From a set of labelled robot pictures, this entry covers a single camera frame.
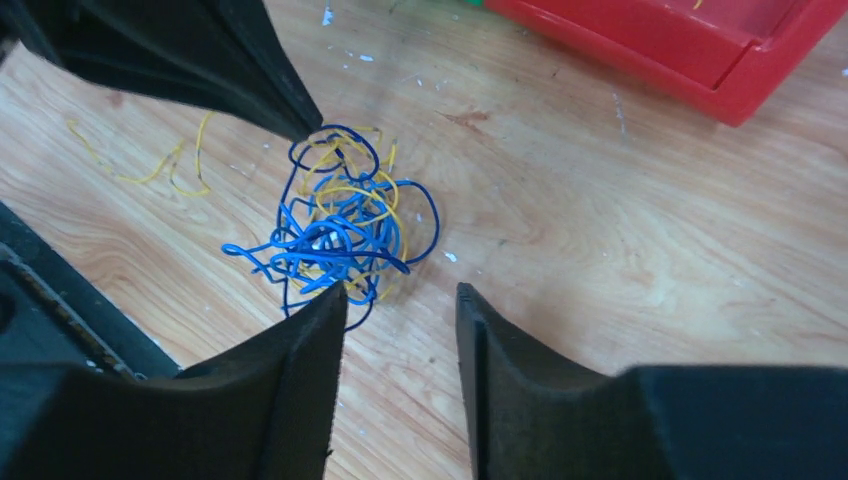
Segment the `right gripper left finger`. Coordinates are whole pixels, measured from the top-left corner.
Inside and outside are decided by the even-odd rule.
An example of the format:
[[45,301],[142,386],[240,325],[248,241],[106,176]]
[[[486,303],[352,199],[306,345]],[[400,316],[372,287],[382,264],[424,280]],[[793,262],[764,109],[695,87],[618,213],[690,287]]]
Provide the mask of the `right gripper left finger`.
[[72,364],[1,369],[5,479],[320,479],[330,452],[347,296],[173,378]]

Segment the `cable ball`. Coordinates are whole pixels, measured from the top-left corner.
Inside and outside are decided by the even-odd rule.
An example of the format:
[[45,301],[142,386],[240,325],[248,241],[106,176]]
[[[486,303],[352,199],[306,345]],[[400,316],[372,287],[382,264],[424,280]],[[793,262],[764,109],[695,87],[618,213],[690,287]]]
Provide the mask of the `cable ball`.
[[[291,317],[325,289],[342,283],[348,301],[363,308],[347,331],[362,326],[374,307],[437,247],[442,219],[433,195],[421,183],[393,175],[398,147],[372,126],[327,124],[314,137],[293,143],[292,170],[277,203],[267,241],[222,252],[251,265],[254,275],[282,289],[281,311]],[[433,233],[420,251],[404,220],[403,199],[423,197]]]

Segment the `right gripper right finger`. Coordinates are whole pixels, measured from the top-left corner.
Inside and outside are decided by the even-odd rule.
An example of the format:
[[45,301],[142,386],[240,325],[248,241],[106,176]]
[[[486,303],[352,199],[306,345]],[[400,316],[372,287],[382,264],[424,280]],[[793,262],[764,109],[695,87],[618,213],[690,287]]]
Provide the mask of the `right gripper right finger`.
[[557,353],[472,285],[456,338],[477,479],[843,479],[843,368],[637,365]]

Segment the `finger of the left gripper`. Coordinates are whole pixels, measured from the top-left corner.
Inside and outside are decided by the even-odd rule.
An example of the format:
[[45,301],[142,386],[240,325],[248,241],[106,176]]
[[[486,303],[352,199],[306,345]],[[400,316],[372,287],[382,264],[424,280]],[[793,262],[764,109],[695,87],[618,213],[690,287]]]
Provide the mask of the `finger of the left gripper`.
[[291,141],[324,123],[262,1],[4,1],[1,37],[94,84]]

